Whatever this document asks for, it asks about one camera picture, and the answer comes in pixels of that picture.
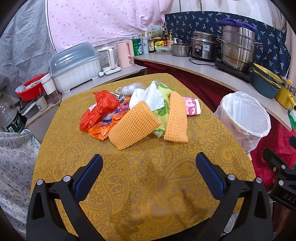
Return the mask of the orange printed plastic bag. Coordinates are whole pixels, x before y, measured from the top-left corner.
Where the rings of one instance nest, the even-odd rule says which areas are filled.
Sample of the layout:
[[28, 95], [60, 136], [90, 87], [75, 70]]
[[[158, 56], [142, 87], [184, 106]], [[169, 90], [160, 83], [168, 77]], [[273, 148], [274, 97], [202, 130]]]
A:
[[124, 115], [130, 110], [129, 108], [130, 97], [124, 99], [124, 101], [118, 106], [114, 113], [108, 114], [103, 121], [98, 122], [92, 128], [88, 130], [89, 135], [100, 141], [108, 138], [110, 130], [123, 118]]

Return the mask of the orange foam net sleeve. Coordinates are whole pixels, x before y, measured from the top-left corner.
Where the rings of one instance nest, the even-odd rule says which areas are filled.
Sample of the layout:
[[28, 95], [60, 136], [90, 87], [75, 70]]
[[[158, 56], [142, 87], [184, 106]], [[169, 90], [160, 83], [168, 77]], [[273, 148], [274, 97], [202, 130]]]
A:
[[108, 138], [118, 150], [123, 150], [148, 136], [160, 125], [161, 122], [148, 105], [140, 101], [115, 124]]
[[185, 100], [177, 92], [172, 91], [164, 139], [173, 143], [188, 143], [187, 124]]

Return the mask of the red plastic bag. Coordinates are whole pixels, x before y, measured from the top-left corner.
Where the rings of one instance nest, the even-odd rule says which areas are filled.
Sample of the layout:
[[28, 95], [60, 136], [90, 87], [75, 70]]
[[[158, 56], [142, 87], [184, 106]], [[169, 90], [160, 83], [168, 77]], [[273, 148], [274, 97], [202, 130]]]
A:
[[92, 110], [87, 109], [82, 115], [79, 129], [88, 132], [95, 124], [103, 120], [103, 117], [117, 109], [119, 101], [114, 94], [107, 90], [93, 92], [96, 104]]

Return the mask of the pink white paper cup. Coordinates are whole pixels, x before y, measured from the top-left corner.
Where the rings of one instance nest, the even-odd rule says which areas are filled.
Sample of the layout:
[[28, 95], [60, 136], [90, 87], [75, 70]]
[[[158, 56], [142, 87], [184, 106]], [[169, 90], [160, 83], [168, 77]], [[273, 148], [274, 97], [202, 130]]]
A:
[[198, 99], [183, 97], [186, 103], [187, 116], [194, 116], [201, 114], [201, 107]]

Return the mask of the green yellow snack bag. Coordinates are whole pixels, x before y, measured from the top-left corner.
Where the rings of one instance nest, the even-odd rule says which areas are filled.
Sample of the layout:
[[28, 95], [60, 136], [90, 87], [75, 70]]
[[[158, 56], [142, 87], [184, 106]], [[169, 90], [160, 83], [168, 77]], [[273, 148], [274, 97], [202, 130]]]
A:
[[170, 93], [173, 91], [171, 88], [166, 86], [165, 84], [159, 82], [158, 80], [154, 80], [154, 83], [157, 86], [157, 89], [161, 92], [162, 97], [164, 99], [164, 107], [153, 111], [154, 115], [161, 122], [161, 125], [156, 128], [153, 133], [158, 137], [162, 138], [165, 134], [167, 122], [168, 122], [168, 114], [169, 114], [169, 102], [170, 102]]

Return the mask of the clear plastic bag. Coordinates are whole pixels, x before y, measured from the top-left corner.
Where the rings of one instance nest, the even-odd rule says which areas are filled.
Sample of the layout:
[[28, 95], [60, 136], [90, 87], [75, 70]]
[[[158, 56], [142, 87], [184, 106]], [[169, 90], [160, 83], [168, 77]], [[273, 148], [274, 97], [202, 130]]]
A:
[[115, 92], [117, 94], [131, 96], [133, 94], [134, 90], [137, 88], [145, 89], [145, 86], [142, 83], [136, 82], [136, 83], [130, 84], [125, 87], [119, 87]]

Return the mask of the white paper towel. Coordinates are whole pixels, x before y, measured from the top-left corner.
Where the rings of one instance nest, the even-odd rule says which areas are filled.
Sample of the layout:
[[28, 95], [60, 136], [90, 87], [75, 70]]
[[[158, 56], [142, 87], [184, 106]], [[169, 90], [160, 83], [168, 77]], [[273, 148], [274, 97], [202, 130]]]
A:
[[151, 111], [161, 109], [165, 106], [164, 98], [155, 81], [144, 90], [136, 88], [129, 101], [129, 109], [144, 101]]

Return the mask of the white lined trash bin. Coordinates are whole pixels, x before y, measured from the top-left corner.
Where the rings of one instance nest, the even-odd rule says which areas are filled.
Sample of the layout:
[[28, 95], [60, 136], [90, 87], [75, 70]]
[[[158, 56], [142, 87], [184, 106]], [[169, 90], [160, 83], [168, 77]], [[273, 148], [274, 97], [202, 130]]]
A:
[[237, 91], [225, 95], [215, 116], [227, 127], [248, 154], [271, 130], [271, 120], [265, 108], [250, 95]]

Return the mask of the red cloth skirt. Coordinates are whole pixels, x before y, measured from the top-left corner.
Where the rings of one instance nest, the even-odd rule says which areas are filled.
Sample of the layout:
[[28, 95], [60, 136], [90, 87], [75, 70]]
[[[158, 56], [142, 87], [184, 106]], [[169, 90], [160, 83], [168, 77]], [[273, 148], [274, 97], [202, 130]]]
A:
[[[180, 70], [165, 64], [135, 60], [135, 63], [147, 68], [147, 74], [168, 73], [174, 76], [189, 90], [191, 90], [201, 101], [215, 112], [222, 97], [233, 91], [216, 82], [208, 80], [196, 74]], [[290, 137], [295, 136], [295, 131], [289, 132], [278, 120], [270, 116], [271, 130], [263, 137], [257, 148], [251, 152], [252, 162], [256, 176], [262, 178], [267, 190], [271, 190], [275, 180], [275, 173], [271, 171], [268, 164], [263, 160], [263, 151], [271, 148], [292, 169], [295, 165], [295, 149], [290, 145]]]

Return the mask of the yellow saucepan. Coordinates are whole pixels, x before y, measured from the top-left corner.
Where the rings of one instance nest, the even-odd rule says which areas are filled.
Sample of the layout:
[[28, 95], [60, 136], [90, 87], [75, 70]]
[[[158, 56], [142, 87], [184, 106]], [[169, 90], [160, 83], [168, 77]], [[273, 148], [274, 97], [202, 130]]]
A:
[[292, 85], [292, 82], [281, 76], [280, 77], [282, 81], [281, 89], [275, 96], [275, 99], [280, 103], [281, 106], [283, 106], [285, 109], [292, 108], [295, 110], [295, 87]]

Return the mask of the yellow paisley tablecloth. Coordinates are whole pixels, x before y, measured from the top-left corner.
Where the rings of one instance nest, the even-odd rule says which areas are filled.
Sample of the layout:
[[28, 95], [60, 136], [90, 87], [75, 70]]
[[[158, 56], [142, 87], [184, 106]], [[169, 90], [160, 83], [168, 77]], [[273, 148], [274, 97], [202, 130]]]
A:
[[96, 91], [114, 92], [135, 82], [158, 80], [185, 97], [195, 97], [175, 77], [151, 74], [102, 85], [63, 100], [45, 134], [32, 181], [61, 180], [86, 165], [95, 154], [103, 169], [81, 207], [106, 240], [155, 240], [209, 218], [218, 205], [197, 170], [203, 152], [225, 173], [241, 180], [255, 178], [253, 164], [240, 144], [201, 104], [201, 114], [188, 117], [188, 143], [176, 144], [151, 134], [118, 150], [79, 129], [84, 112], [95, 103]]

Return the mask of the blue yellow stacked basins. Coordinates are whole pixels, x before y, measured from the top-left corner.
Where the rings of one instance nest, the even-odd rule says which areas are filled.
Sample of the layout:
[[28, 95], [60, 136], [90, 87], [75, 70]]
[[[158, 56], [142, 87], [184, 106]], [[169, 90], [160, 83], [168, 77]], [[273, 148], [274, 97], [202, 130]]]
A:
[[274, 99], [283, 84], [280, 77], [258, 64], [252, 66], [252, 86], [263, 96]]

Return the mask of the black induction cooktop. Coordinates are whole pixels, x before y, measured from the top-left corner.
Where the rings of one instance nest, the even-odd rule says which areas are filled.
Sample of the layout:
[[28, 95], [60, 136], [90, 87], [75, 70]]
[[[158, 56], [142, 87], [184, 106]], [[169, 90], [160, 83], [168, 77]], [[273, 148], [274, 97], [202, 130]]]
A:
[[234, 75], [235, 77], [243, 80], [246, 83], [251, 83], [251, 73], [246, 74], [246, 73], [240, 72], [238, 70], [235, 70], [231, 67], [228, 67], [225, 64], [223, 64], [221, 60], [215, 61], [214, 64], [219, 70], [222, 70], [222, 71], [227, 72], [231, 75]]

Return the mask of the red plastic basin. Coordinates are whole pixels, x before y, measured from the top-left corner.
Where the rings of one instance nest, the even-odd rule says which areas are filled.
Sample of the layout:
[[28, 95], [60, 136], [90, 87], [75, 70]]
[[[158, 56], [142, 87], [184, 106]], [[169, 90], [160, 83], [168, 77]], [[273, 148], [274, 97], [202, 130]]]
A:
[[23, 85], [26, 87], [26, 89], [22, 92], [16, 92], [16, 95], [20, 97], [23, 101], [31, 101], [32, 99], [40, 96], [40, 93], [43, 94], [45, 92], [43, 85], [41, 84], [40, 80], [45, 76], [46, 74], [41, 74], [33, 79], [27, 81]]

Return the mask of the white lidded canister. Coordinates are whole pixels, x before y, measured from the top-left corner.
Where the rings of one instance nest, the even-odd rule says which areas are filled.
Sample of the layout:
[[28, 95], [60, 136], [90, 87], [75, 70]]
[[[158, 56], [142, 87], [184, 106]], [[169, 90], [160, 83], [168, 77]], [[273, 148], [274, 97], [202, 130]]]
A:
[[48, 73], [40, 79], [41, 84], [52, 104], [56, 104], [60, 101], [59, 92], [57, 91], [51, 74]]

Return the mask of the navy floral cloth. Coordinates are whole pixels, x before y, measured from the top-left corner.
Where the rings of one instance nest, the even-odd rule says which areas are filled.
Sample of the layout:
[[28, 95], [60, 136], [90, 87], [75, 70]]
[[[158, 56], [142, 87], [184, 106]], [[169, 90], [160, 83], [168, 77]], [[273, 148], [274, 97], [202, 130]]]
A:
[[255, 52], [254, 62], [279, 76], [285, 76], [290, 66], [290, 54], [285, 46], [286, 33], [259, 20], [220, 11], [187, 11], [165, 15], [166, 27], [174, 38], [191, 42], [194, 31], [222, 37], [218, 20], [235, 19], [257, 28], [256, 41], [263, 43]]

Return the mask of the dish rack with blue lid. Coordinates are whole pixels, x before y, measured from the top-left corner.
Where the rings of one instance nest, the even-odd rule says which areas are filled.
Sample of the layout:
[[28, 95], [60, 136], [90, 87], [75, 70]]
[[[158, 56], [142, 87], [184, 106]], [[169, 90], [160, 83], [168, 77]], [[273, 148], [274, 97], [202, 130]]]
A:
[[49, 66], [55, 87], [62, 94], [98, 78], [101, 72], [99, 54], [88, 42], [55, 54], [50, 59]]

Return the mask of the large steel steamer pot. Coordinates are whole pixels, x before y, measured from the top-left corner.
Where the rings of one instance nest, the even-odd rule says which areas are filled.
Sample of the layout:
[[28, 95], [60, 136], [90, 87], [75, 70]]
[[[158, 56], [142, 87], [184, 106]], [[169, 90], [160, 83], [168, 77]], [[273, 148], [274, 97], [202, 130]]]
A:
[[264, 46], [256, 37], [257, 34], [246, 27], [223, 25], [222, 37], [216, 39], [221, 44], [222, 63], [236, 71], [249, 72], [257, 48]]

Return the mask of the white glass electric kettle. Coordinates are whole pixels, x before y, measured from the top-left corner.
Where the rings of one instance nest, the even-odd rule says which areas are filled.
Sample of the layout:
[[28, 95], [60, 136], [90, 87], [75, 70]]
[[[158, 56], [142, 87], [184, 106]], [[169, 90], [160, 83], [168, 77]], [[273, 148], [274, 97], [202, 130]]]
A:
[[118, 60], [115, 57], [114, 47], [103, 47], [97, 50], [101, 71], [104, 75], [112, 75], [121, 71]]

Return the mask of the silver rice cooker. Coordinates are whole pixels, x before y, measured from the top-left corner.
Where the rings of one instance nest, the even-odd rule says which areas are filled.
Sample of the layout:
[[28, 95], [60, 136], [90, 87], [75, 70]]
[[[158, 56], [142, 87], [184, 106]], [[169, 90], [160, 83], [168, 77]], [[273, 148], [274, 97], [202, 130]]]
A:
[[221, 47], [213, 34], [194, 31], [191, 36], [191, 57], [215, 62]]

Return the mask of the small steel pot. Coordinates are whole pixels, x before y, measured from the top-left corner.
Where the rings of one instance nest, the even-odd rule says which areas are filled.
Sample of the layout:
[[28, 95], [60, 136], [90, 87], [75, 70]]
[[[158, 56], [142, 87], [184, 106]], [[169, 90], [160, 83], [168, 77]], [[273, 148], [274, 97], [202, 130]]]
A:
[[171, 44], [171, 54], [177, 57], [188, 57], [191, 52], [190, 45], [183, 43]]

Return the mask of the pink electric kettle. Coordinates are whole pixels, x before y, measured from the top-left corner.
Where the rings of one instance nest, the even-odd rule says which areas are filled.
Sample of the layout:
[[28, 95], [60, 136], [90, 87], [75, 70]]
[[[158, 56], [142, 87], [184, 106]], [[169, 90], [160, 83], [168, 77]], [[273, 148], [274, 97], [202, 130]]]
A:
[[134, 52], [132, 40], [121, 41], [116, 43], [118, 53], [118, 63], [121, 68], [134, 65]]

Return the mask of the purple cloth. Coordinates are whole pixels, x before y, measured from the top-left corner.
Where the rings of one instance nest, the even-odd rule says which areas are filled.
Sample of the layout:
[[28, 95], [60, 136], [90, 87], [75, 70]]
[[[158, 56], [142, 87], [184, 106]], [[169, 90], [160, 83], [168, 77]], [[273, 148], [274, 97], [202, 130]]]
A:
[[252, 32], [258, 33], [257, 27], [252, 26], [248, 23], [236, 20], [236, 19], [217, 20], [216, 23], [219, 25], [230, 25], [230, 26], [234, 26], [234, 27], [244, 27], [244, 28], [247, 28], [248, 30], [251, 30]]

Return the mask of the green tin can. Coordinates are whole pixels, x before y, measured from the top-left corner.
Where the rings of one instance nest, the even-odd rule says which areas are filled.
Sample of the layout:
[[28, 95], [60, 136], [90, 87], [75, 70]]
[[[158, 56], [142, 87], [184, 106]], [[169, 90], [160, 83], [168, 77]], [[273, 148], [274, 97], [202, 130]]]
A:
[[142, 40], [140, 38], [132, 39], [133, 52], [135, 56], [143, 54]]

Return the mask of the white bottle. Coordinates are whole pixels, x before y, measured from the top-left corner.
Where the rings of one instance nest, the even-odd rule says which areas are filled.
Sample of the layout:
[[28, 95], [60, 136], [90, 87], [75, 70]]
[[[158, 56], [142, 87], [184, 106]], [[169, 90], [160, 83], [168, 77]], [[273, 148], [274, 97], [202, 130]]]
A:
[[143, 54], [149, 53], [148, 38], [145, 32], [142, 32], [142, 50]]

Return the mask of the pink dotted curtain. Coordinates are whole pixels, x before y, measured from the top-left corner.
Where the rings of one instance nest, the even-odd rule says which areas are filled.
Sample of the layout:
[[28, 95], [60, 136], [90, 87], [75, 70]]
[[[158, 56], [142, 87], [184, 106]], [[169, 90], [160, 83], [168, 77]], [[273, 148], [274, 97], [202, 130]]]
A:
[[129, 40], [160, 25], [171, 1], [45, 2], [49, 34], [56, 52], [89, 42], [93, 47]]

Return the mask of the dark soy sauce bottle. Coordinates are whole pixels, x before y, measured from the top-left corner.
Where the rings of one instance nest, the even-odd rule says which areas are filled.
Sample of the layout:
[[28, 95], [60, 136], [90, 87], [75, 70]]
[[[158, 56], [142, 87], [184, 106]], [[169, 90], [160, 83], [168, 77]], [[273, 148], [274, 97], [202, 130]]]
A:
[[148, 49], [149, 49], [149, 53], [153, 53], [155, 51], [154, 40], [152, 38], [151, 32], [148, 32]]

